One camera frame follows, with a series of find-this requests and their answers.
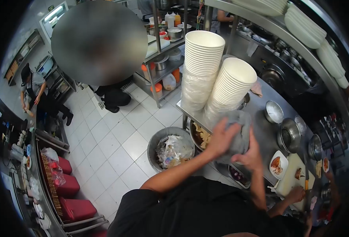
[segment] plastic bag of food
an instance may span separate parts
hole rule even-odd
[[[159,166],[167,169],[190,159],[193,149],[181,136],[170,135],[160,140],[156,153],[159,158]]]
[[[56,153],[56,151],[50,147],[48,148],[43,148],[41,150],[41,153],[44,154],[45,156],[47,156],[49,159],[57,161],[58,162],[58,155]]]

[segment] trash bin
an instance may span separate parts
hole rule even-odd
[[[166,127],[158,131],[151,137],[147,147],[148,161],[151,164],[152,168],[156,171],[156,173],[163,171],[163,169],[160,168],[159,164],[157,163],[158,156],[155,150],[158,147],[159,141],[163,137],[169,136],[169,135],[181,136],[184,139],[186,139],[189,142],[189,144],[191,144],[191,148],[193,149],[193,157],[194,157],[194,153],[196,149],[188,132],[179,127]]]

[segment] grey cloth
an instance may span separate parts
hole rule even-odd
[[[241,110],[233,110],[226,112],[223,117],[228,117],[226,129],[234,123],[242,126],[241,130],[235,135],[227,152],[217,159],[218,163],[230,164],[233,155],[244,154],[248,150],[250,144],[251,115]]]

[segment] white plate stack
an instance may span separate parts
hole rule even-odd
[[[265,16],[284,14],[287,0],[232,0],[233,3]]]
[[[256,72],[247,62],[238,58],[225,59],[207,101],[206,116],[212,118],[221,112],[235,110],[256,80]]]
[[[202,109],[213,89],[225,41],[210,31],[191,31],[185,36],[185,62],[181,103],[189,110]]]
[[[327,35],[326,31],[293,3],[289,4],[285,14],[285,25],[297,39],[311,49],[318,49]]]
[[[323,40],[321,47],[317,49],[317,55],[327,71],[336,79],[336,82],[341,88],[347,88],[349,82],[345,75],[345,70],[342,67],[342,63],[338,58],[338,53],[335,52],[333,47],[328,43],[326,39]]]

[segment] plastic wrap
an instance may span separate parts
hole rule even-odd
[[[213,90],[217,73],[211,77],[197,76],[184,66],[181,83],[181,105],[190,111],[202,109]]]
[[[160,140],[156,154],[159,158],[159,166],[167,169],[191,159],[193,148],[181,136],[169,135]]]

